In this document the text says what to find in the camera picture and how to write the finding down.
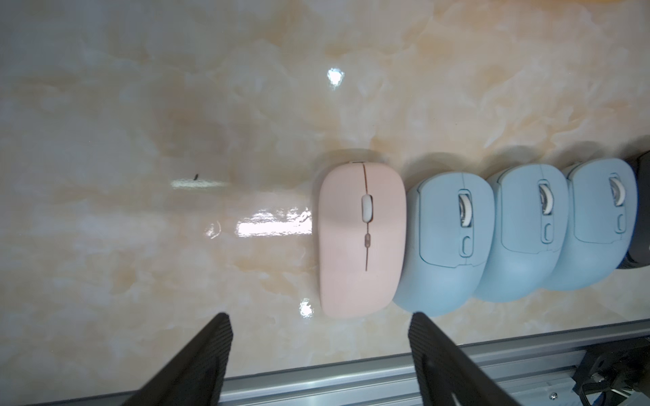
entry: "white scroll wheel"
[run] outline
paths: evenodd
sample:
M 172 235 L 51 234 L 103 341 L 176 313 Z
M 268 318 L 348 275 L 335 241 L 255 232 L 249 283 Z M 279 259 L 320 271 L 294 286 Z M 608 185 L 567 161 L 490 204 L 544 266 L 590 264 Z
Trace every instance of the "white scroll wheel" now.
M 612 188 L 612 196 L 614 197 L 614 206 L 622 206 L 625 202 L 625 187 L 623 183 L 615 177 L 611 177 L 610 186 Z
M 543 183 L 539 185 L 539 197 L 541 198 L 541 213 L 544 216 L 548 216 L 553 211 L 553 193 Z
M 472 224 L 472 202 L 466 194 L 458 195 L 458 204 L 460 206 L 460 226 L 469 227 Z
M 369 194 L 361 197 L 361 219 L 364 223 L 372 221 L 372 196 Z

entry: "marble surface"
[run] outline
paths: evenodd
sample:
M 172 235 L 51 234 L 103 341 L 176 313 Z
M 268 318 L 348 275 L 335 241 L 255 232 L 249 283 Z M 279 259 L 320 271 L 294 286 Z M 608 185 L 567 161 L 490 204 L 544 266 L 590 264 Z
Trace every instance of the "marble surface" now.
M 324 172 L 650 149 L 649 31 L 641 0 L 0 3 L 0 403 L 136 389 L 220 311 L 228 376 L 407 352 L 393 304 L 321 312 Z M 649 284 L 436 322 L 461 344 L 648 318 Z

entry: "mouse button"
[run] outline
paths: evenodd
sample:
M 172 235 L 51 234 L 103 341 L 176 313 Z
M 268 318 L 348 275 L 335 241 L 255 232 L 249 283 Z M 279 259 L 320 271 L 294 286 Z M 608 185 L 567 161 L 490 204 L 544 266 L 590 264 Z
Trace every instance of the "mouse button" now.
M 625 213 L 619 214 L 616 219 L 616 232 L 624 233 L 625 232 Z
M 460 226 L 468 228 L 472 226 L 472 217 L 474 214 L 472 208 L 471 194 L 468 190 L 463 189 L 458 192 L 458 204 L 460 206 Z
M 550 216 L 553 213 L 553 192 L 551 186 L 546 181 L 540 181 L 537 184 L 539 188 L 539 197 L 541 199 L 541 214 Z
M 583 164 L 572 173 L 573 221 L 577 239 L 598 244 L 620 240 L 619 215 L 625 212 L 627 203 L 631 202 L 626 201 L 624 205 L 616 206 L 611 178 L 620 179 L 630 197 L 632 191 L 624 179 L 626 169 L 632 173 L 629 165 L 622 160 L 597 159 Z
M 401 227 L 406 230 L 406 191 L 402 178 L 388 165 L 376 162 L 364 165 L 368 194 L 372 196 L 372 220 L 368 223 L 370 234 L 377 227 Z
M 323 180 L 318 197 L 320 220 L 357 225 L 364 230 L 361 197 L 366 194 L 362 164 L 334 168 Z
M 618 175 L 615 173 L 610 174 L 610 188 L 612 188 L 612 199 L 614 200 L 614 206 L 620 207 L 625 203 L 625 186 L 619 179 Z
M 404 264 L 404 241 L 400 243 L 395 230 L 388 227 L 375 227 L 373 230 L 372 223 L 369 223 L 369 228 L 368 278 L 385 278 L 386 283 L 393 280 L 397 286 Z
M 472 237 L 470 236 L 465 236 L 463 237 L 463 242 L 460 247 L 461 250 L 461 255 L 463 257 L 471 257 L 472 253 L 474 251 L 474 244 L 472 241 Z
M 318 225 L 320 272 L 323 275 L 344 275 L 365 272 L 367 249 L 363 245 L 366 227 L 360 230 L 336 222 Z
M 471 193 L 473 207 L 473 252 L 467 264 L 478 266 L 488 259 L 494 234 L 494 192 L 489 183 L 472 173 L 463 173 L 465 189 Z
M 369 194 L 361 197 L 361 221 L 364 223 L 372 221 L 372 196 Z
M 460 218 L 460 173 L 435 176 L 420 187 L 420 257 L 429 264 L 456 267 L 465 264 L 461 238 L 465 231 Z
M 543 230 L 541 234 L 542 242 L 550 244 L 553 242 L 553 223 L 549 222 L 543 225 Z
M 524 165 L 501 179 L 501 242 L 510 251 L 539 253 L 547 246 L 540 236 L 542 204 L 540 166 Z

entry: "pink computer mouse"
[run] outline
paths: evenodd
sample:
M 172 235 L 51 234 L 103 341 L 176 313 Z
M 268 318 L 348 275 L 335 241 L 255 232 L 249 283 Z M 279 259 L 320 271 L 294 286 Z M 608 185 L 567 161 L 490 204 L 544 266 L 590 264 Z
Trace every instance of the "pink computer mouse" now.
M 351 162 L 323 180 L 318 199 L 320 303 L 330 317 L 388 305 L 402 272 L 406 193 L 384 164 Z

